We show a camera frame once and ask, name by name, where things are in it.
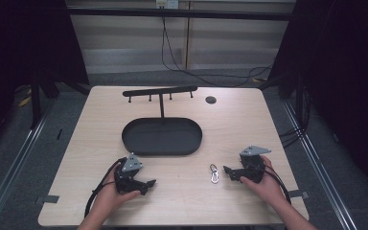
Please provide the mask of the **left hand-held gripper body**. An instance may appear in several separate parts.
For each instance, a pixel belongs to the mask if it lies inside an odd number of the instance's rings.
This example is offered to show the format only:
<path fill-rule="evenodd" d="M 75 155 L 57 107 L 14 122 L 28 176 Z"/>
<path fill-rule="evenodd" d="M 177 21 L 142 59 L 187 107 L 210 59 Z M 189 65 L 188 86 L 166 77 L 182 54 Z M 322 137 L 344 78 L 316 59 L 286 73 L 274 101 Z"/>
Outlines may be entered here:
<path fill-rule="evenodd" d="M 143 165 L 134 153 L 120 160 L 114 177 L 119 194 L 126 194 L 143 189 L 145 182 L 137 181 L 134 176 L 142 169 Z"/>

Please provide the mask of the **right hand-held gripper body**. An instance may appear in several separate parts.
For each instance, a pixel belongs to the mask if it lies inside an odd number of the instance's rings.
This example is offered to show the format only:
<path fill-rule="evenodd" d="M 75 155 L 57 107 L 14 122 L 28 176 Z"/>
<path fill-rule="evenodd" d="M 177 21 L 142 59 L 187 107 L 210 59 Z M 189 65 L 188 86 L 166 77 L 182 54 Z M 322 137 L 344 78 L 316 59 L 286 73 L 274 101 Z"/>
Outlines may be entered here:
<path fill-rule="evenodd" d="M 265 163 L 262 155 L 270 153 L 270 149 L 256 146 L 248 146 L 240 152 L 242 168 L 239 176 L 248 178 L 249 180 L 260 183 L 265 172 Z"/>

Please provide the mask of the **silver carabiner keyring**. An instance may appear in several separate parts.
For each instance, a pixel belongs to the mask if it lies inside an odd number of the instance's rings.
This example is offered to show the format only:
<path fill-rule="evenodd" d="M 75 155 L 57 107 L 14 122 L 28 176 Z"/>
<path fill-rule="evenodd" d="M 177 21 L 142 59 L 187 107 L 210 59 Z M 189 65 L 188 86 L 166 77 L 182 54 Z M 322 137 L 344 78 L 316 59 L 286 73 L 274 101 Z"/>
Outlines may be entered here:
<path fill-rule="evenodd" d="M 219 182 L 219 170 L 218 167 L 215 164 L 210 165 L 210 171 L 211 171 L 211 182 L 213 184 L 217 184 Z"/>

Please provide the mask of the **black key rack with tray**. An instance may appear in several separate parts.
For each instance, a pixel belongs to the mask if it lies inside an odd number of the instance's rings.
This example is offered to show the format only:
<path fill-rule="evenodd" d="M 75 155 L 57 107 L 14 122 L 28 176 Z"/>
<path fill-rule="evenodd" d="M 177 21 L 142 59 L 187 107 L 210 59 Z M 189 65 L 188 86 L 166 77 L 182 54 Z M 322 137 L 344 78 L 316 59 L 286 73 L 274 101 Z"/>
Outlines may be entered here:
<path fill-rule="evenodd" d="M 152 96 L 157 96 L 160 107 L 159 117 L 134 119 L 124 127 L 122 141 L 126 150 L 142 156 L 189 155 L 197 151 L 203 137 L 199 124 L 189 118 L 166 117 L 164 109 L 165 95 L 172 99 L 173 94 L 188 92 L 192 98 L 195 91 L 196 86 L 124 91 L 129 102 L 133 97 L 148 96 L 151 101 Z"/>

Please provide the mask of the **person's right hand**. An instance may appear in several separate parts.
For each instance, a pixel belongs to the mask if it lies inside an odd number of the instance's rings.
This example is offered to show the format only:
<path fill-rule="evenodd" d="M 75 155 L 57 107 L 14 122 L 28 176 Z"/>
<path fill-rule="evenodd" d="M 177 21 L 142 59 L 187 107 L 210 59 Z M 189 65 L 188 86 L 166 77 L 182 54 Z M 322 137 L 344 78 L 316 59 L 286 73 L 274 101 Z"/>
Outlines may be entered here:
<path fill-rule="evenodd" d="M 280 210 L 288 205 L 288 201 L 282 191 L 282 188 L 275 178 L 275 173 L 272 169 L 271 161 L 263 156 L 262 157 L 266 172 L 263 175 L 263 179 L 260 183 L 255 183 L 248 178 L 242 176 L 241 183 L 253 191 L 258 197 L 265 201 L 275 211 Z"/>

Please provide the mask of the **person's left hand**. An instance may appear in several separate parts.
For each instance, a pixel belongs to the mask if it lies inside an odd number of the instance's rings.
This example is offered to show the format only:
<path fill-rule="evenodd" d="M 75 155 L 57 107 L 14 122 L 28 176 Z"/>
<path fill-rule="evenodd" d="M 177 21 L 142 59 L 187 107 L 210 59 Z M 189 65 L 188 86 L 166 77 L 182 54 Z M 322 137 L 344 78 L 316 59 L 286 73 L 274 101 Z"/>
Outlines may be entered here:
<path fill-rule="evenodd" d="M 102 189 L 98 192 L 89 214 L 96 220 L 106 219 L 124 203 L 140 194 L 139 191 L 133 191 L 121 195 L 117 191 L 114 177 L 109 175 L 103 183 Z"/>

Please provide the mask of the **grey tape strip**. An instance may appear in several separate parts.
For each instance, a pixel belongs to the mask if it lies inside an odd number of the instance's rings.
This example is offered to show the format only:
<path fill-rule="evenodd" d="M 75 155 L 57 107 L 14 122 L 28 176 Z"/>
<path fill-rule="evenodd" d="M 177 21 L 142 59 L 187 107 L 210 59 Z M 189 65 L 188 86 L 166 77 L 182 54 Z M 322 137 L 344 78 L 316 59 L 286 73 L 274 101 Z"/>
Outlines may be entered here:
<path fill-rule="evenodd" d="M 35 199 L 34 203 L 43 205 L 44 203 L 57 203 L 58 200 L 59 200 L 58 195 L 41 195 Z"/>
<path fill-rule="evenodd" d="M 302 197 L 303 199 L 309 198 L 308 192 L 302 192 L 300 190 L 293 190 L 288 192 L 290 197 Z"/>

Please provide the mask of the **dark curtain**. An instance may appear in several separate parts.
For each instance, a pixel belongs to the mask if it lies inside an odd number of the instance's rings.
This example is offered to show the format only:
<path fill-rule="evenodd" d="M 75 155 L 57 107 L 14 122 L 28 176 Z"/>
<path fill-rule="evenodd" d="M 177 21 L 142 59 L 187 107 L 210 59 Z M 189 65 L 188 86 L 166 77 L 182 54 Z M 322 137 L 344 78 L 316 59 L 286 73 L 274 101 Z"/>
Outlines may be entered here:
<path fill-rule="evenodd" d="M 0 125 L 22 85 L 54 97 L 58 82 L 89 83 L 66 10 L 65 0 L 0 0 Z"/>
<path fill-rule="evenodd" d="M 302 83 L 368 177 L 368 0 L 296 0 L 269 77 Z"/>

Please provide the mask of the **metal floor rail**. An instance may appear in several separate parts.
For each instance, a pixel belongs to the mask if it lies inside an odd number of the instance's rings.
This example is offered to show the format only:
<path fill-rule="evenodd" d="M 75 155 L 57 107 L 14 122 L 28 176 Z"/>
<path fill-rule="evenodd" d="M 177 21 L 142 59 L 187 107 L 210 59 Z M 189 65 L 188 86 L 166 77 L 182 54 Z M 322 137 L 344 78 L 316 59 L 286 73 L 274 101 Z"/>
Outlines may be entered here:
<path fill-rule="evenodd" d="M 48 102 L 47 108 L 42 113 L 41 118 L 36 122 L 35 125 L 33 125 L 32 128 L 28 129 L 27 136 L 21 142 L 22 146 L 16 152 L 16 155 L 13 158 L 12 163 L 8 166 L 5 176 L 2 178 L 0 182 L 0 213 L 10 193 L 12 192 L 12 188 L 16 183 L 20 171 L 26 164 L 26 161 L 31 154 L 35 142 L 37 141 L 42 129 L 45 126 L 47 117 L 49 116 L 55 104 L 56 104 L 55 101 Z"/>
<path fill-rule="evenodd" d="M 292 104 L 290 102 L 285 102 L 284 107 L 293 126 L 293 130 L 297 134 L 297 138 L 305 150 L 305 153 L 310 160 L 310 164 L 316 176 L 318 177 L 321 187 L 323 188 L 327 199 L 331 203 L 333 211 L 336 214 L 336 217 L 343 230 L 359 230 L 348 207 L 343 201 L 340 193 L 337 191 L 327 170 L 325 169 L 325 166 L 323 165 L 321 158 L 313 146 L 309 135 L 306 134 L 302 128 L 300 128 L 300 125 L 297 122 L 296 112 Z"/>

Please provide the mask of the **black horizontal frame bar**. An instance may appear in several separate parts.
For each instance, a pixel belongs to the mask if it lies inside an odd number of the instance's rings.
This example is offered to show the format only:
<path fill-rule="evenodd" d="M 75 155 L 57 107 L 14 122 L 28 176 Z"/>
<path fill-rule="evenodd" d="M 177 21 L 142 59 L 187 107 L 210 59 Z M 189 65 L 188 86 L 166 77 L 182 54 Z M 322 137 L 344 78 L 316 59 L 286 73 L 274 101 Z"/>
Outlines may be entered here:
<path fill-rule="evenodd" d="M 76 15 L 106 16 L 146 16 L 146 17 L 185 17 L 209 19 L 242 19 L 291 21 L 296 19 L 292 13 L 245 12 L 245 11 L 199 11 L 199 10 L 158 10 L 158 9 L 119 9 L 94 7 L 68 7 L 66 10 Z"/>

